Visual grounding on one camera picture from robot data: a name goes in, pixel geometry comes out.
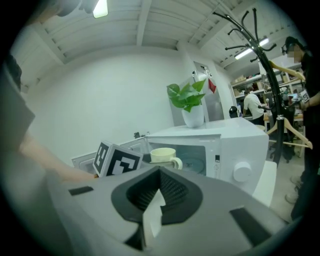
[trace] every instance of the black coat rack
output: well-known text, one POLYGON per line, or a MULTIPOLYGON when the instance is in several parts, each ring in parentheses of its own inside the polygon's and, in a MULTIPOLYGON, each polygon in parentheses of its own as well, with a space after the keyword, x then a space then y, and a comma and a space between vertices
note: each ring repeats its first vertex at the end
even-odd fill
POLYGON ((234 48, 251 48, 252 51, 256 54, 256 58, 251 59, 250 62, 254 62, 257 59, 260 60, 263 68, 266 71, 266 76, 269 80, 270 83, 270 87, 271 87, 271 91, 273 94, 273 98, 275 101, 275 107, 276 107, 276 111, 277 111, 277 139, 276 139, 276 146, 275 146, 275 152, 274 152, 274 157, 273 157, 273 161, 278 165, 279 161, 280 161, 280 157, 281 157, 281 153, 282 153, 282 149, 283 149, 283 140, 284 140, 284 116, 283 116, 283 106, 282 106, 282 99, 281 99, 281 95, 280 95, 280 89, 279 89, 279 84, 278 81, 276 79, 276 75, 273 71, 273 68, 265 54, 266 52, 271 51, 273 48, 275 48, 277 45, 274 43, 269 49, 264 49, 263 47, 261 47, 259 45, 259 37, 258 37, 258 31, 257 31, 257 9, 256 8, 252 8, 253 11, 253 19, 254 19, 254 34, 255 37, 246 29, 245 25, 244 25, 244 20, 246 18, 246 16, 248 15, 249 11, 247 10, 245 12, 245 14, 243 15, 242 19, 241 19, 241 24, 239 24, 237 21, 235 21, 232 17, 230 17, 229 15, 225 14, 225 15, 221 15, 219 13, 213 12, 213 15, 217 15, 229 22, 231 22, 232 24, 234 24, 237 28, 233 28, 228 35, 230 35, 233 31, 238 31, 239 33, 241 33, 244 38, 248 41, 248 43, 246 43, 245 45, 237 45, 237 46, 233 46, 233 47, 226 47, 225 50, 229 50, 229 49, 234 49, 234 48))

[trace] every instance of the ceiling light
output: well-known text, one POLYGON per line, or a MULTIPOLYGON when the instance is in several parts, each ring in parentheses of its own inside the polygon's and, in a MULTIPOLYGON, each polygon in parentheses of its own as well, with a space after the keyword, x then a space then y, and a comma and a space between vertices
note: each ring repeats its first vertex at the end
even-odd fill
POLYGON ((108 15, 107 0, 99 0, 93 10, 93 17, 101 18, 108 15))
MULTIPOLYGON (((262 41, 260 41, 260 43, 259 43, 259 45, 260 46, 264 46, 265 44, 267 44, 267 43, 269 43, 269 39, 268 38, 265 38, 265 39, 263 39, 262 41)), ((243 52, 240 52, 239 54, 237 54, 236 56, 234 56, 234 58, 236 59, 236 60, 239 60, 240 58, 242 58, 243 56, 245 56, 245 55, 247 55, 247 54, 249 54, 249 53, 251 53, 252 52, 252 49, 246 49, 246 50, 244 50, 243 52)))

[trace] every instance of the cream mug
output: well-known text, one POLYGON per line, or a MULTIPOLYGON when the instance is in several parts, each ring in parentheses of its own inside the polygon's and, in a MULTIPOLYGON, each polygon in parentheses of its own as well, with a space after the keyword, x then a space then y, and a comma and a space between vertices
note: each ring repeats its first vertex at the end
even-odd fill
POLYGON ((156 148, 150 152, 151 164, 173 162, 174 168, 181 170, 183 167, 180 158, 176 157, 176 150, 170 147, 156 148))

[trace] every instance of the mug handle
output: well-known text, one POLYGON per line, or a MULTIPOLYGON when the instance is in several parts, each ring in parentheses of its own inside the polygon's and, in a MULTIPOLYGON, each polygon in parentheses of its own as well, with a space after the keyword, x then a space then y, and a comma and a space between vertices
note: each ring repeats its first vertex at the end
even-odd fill
POLYGON ((174 163, 174 168, 178 170, 182 170, 183 164, 180 158, 178 157, 171 157, 170 162, 174 163))

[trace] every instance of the potted plant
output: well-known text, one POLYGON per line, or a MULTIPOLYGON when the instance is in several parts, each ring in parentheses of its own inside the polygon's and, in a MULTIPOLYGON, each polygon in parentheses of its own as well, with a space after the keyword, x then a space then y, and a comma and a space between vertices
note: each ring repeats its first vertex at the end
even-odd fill
POLYGON ((179 85, 173 83, 167 87, 167 93, 172 104, 182 109, 183 120, 189 128, 202 126, 204 123, 204 109, 201 99, 205 94, 200 94, 205 80, 187 83, 181 90, 179 85))

